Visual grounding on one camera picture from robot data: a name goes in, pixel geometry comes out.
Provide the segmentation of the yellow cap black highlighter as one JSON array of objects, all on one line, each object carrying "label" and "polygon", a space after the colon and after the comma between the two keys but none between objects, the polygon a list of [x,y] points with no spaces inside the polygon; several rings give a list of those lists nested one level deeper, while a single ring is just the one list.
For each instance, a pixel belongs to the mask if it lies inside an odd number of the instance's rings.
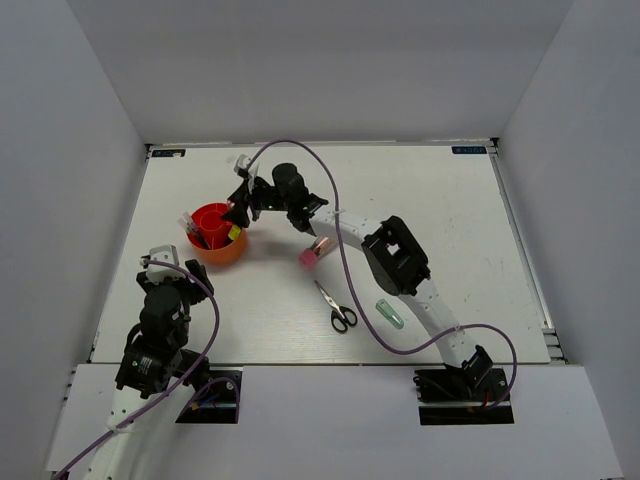
[{"label": "yellow cap black highlighter", "polygon": [[238,225],[233,225],[228,232],[228,239],[234,242],[242,233],[243,229]]}]

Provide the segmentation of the black handled scissors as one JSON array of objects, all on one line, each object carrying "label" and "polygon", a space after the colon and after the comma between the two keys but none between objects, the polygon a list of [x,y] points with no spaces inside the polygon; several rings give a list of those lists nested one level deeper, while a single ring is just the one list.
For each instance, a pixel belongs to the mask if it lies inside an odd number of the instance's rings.
[{"label": "black handled scissors", "polygon": [[325,302],[330,306],[330,322],[332,328],[339,334],[345,334],[350,328],[358,324],[357,314],[349,307],[339,305],[326,289],[317,281],[314,284]]}]

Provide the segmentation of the green correction tape case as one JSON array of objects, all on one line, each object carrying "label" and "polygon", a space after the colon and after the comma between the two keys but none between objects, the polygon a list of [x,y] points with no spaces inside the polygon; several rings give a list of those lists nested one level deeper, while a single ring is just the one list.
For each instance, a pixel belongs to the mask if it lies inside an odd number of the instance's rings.
[{"label": "green correction tape case", "polygon": [[380,299],[376,302],[376,310],[397,330],[404,328],[404,319],[396,312],[396,310],[385,300]]}]

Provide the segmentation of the blue gel pen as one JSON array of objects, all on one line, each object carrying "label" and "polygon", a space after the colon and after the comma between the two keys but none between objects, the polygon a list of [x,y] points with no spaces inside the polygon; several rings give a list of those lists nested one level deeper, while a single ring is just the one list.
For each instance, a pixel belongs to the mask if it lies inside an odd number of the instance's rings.
[{"label": "blue gel pen", "polygon": [[210,250],[211,246],[205,239],[202,231],[197,226],[191,215],[187,212],[184,212],[182,218],[186,224],[187,231],[191,234],[191,236],[196,240],[196,242],[200,245],[201,248]]}]

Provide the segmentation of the green gel pen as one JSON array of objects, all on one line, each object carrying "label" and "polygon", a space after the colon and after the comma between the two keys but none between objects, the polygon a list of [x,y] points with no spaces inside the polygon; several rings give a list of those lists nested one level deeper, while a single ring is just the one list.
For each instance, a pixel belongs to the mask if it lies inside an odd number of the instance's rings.
[{"label": "green gel pen", "polygon": [[203,248],[206,250],[210,249],[210,246],[207,243],[204,236],[202,235],[199,227],[196,225],[196,223],[193,221],[193,219],[189,214],[184,214],[178,220],[178,223],[189,235],[191,235],[195,239],[196,243],[199,245],[200,248]]}]

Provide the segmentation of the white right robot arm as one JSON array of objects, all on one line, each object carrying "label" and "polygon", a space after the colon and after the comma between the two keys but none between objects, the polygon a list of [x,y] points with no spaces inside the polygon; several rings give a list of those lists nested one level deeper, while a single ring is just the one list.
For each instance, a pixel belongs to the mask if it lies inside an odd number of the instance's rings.
[{"label": "white right robot arm", "polygon": [[362,252],[377,285],[399,298],[435,341],[445,367],[452,372],[453,390],[472,399],[486,389],[493,362],[462,330],[440,297],[427,255],[401,218],[377,221],[339,212],[309,192],[291,163],[274,167],[272,183],[259,177],[244,155],[237,159],[234,171],[242,183],[228,198],[224,220],[247,228],[264,211],[282,211],[296,230],[340,240]]}]

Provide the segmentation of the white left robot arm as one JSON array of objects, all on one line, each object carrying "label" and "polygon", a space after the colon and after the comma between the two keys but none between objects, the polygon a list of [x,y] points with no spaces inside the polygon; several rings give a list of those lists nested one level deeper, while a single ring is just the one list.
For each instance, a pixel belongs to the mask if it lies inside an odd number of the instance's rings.
[{"label": "white left robot arm", "polygon": [[[180,267],[176,260],[160,261],[153,254],[141,263],[136,281],[145,292],[143,307],[127,335],[106,431],[56,471],[55,479],[67,479],[89,453],[94,456],[86,479],[130,479],[174,390],[191,399],[210,390],[207,353],[219,330],[220,313],[205,266],[193,259]],[[191,308],[206,299],[214,309],[214,329],[198,353],[186,348]]]}]

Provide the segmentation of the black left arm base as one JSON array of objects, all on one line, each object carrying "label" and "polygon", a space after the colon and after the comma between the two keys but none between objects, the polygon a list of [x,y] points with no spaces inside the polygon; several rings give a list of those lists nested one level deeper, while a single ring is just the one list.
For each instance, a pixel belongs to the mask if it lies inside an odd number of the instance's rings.
[{"label": "black left arm base", "polygon": [[177,424],[235,425],[239,420],[243,368],[209,369],[176,419]]}]

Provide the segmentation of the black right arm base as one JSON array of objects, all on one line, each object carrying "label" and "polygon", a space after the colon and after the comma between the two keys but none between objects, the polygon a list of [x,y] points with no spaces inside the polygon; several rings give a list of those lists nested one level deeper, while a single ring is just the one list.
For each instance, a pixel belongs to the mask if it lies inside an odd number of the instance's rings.
[{"label": "black right arm base", "polygon": [[446,369],[415,370],[418,413],[421,426],[485,426],[515,423],[510,395],[490,409],[507,391],[501,368],[493,368],[476,390],[469,390]]}]

